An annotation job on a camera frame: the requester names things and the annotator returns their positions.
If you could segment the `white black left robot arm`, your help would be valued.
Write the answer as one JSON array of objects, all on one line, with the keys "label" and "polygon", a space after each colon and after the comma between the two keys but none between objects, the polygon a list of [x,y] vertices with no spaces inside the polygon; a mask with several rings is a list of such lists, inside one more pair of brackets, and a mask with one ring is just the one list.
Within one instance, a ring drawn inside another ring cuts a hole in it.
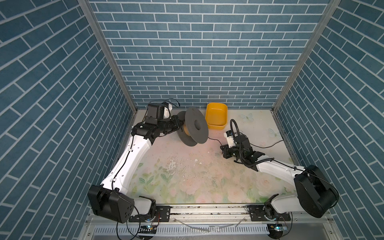
[{"label": "white black left robot arm", "polygon": [[128,196],[128,187],[136,169],[156,138],[179,130],[182,121],[173,115],[166,121],[152,121],[148,117],[136,124],[131,131],[125,150],[111,172],[100,185],[92,185],[88,198],[93,213],[119,223],[126,223],[131,217],[141,222],[152,220],[156,215],[156,200]]}]

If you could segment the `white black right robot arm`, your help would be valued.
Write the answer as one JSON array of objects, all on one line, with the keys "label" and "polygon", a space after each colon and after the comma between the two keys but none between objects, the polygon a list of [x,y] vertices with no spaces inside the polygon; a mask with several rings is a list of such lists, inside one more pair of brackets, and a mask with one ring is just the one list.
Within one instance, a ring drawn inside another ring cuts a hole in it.
[{"label": "white black right robot arm", "polygon": [[227,144],[220,148],[225,159],[236,158],[236,163],[256,172],[272,175],[295,187],[293,194],[272,195],[264,203],[265,217],[276,220],[288,212],[306,212],[321,218],[340,199],[338,190],[329,183],[323,172],[316,166],[295,166],[283,163],[262,152],[253,150],[247,136],[235,136],[231,131],[224,134]]}]

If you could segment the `grey perforated cable spool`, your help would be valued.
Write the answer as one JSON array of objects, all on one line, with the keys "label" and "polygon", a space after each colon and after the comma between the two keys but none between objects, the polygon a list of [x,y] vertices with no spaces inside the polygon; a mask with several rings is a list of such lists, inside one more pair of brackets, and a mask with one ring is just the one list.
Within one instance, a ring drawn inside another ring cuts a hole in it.
[{"label": "grey perforated cable spool", "polygon": [[189,108],[177,113],[182,125],[177,130],[178,137],[187,146],[204,144],[208,140],[209,129],[205,116],[197,108]]}]

